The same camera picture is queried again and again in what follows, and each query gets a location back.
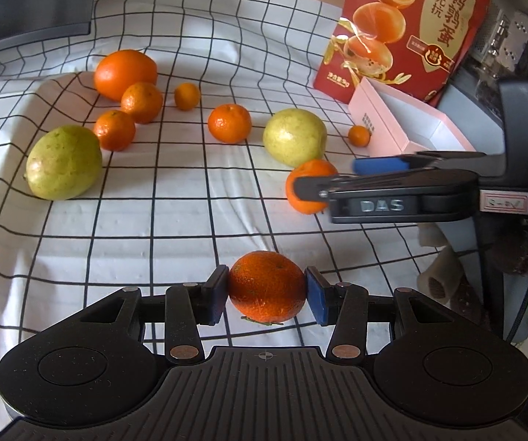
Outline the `medium mandarin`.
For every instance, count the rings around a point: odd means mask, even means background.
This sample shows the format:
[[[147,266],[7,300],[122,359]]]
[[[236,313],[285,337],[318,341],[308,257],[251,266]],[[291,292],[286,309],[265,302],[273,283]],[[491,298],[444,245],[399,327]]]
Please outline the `medium mandarin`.
[[[136,123],[152,122],[163,106],[162,92],[156,85],[139,82],[129,86],[120,99],[120,109]]]

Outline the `mandarin with rough skin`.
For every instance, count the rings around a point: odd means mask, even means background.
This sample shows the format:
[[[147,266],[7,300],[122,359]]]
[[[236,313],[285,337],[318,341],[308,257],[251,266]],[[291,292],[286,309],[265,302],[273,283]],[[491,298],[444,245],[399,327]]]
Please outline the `mandarin with rough skin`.
[[[269,325],[297,316],[307,299],[307,282],[301,268],[287,257],[255,251],[234,263],[227,292],[243,316]]]

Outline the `small kumquat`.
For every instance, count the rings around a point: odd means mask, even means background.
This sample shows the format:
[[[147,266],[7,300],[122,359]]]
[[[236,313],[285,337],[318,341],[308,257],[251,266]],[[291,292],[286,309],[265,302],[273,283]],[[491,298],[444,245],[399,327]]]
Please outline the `small kumquat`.
[[[176,87],[173,96],[176,108],[187,112],[198,106],[201,94],[196,84],[182,83]]]

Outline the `green pear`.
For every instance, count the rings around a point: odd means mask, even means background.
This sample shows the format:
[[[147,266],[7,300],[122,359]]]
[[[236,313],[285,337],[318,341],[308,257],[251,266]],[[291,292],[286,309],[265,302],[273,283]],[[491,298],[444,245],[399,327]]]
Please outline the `green pear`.
[[[48,132],[31,149],[25,178],[31,192],[45,200],[67,200],[91,188],[102,171],[97,136],[79,125]]]
[[[293,168],[323,157],[327,143],[325,123],[312,112],[286,108],[266,123],[265,149],[277,161]]]

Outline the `large orange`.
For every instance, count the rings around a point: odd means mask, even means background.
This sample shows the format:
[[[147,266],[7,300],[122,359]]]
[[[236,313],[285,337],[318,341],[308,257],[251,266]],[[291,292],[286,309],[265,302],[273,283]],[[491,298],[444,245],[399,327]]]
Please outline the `large orange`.
[[[120,101],[124,91],[140,82],[155,84],[158,65],[137,50],[120,50],[103,58],[96,67],[94,85],[99,94]]]

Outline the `white black grid cloth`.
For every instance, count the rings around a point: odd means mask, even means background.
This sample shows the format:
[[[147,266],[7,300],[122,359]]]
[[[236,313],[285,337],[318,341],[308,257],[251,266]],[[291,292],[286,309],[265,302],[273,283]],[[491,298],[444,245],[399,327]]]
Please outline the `white black grid cloth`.
[[[347,139],[345,105],[312,87],[339,14],[317,0],[94,0],[88,35],[0,52],[0,358],[120,287],[160,295],[257,250],[376,295],[415,284],[435,257],[415,226],[335,225],[296,212],[284,193],[289,168],[262,143],[271,115],[303,108],[325,123],[338,170],[361,155]],[[119,49],[158,64],[158,117],[128,149],[104,154],[83,196],[33,196],[29,150],[51,129],[91,126],[113,107],[93,72]],[[201,94],[187,112],[174,103],[182,83]],[[249,112],[247,139],[211,136],[207,119],[224,104]],[[0,430],[7,421],[0,400]]]

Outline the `pink gift box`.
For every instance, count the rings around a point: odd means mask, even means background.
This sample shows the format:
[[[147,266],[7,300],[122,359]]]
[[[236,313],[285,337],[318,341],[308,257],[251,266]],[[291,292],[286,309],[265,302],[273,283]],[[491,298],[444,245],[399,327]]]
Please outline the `pink gift box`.
[[[352,94],[349,112],[370,132],[370,157],[421,150],[472,151],[473,145],[443,112],[376,80],[363,79]]]

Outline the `grey appliance with window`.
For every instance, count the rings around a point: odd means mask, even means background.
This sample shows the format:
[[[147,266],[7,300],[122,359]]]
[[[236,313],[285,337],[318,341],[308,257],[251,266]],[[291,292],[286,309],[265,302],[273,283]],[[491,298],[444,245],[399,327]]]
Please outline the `grey appliance with window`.
[[[498,83],[528,74],[528,0],[490,0],[467,55],[437,104],[468,150],[503,153]]]

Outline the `red quail egg bag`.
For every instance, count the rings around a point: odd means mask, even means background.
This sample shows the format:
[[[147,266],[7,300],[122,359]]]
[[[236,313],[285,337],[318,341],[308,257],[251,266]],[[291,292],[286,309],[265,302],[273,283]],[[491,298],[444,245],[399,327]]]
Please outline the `red quail egg bag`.
[[[484,21],[489,0],[346,0],[315,89],[347,103],[375,79],[433,104]]]

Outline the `tiny kumquat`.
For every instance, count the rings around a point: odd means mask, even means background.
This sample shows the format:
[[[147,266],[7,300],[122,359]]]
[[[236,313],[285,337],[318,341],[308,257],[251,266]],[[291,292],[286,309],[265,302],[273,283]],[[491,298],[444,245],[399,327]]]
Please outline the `tiny kumquat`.
[[[367,147],[372,133],[363,125],[353,125],[348,132],[349,142],[356,147]]]

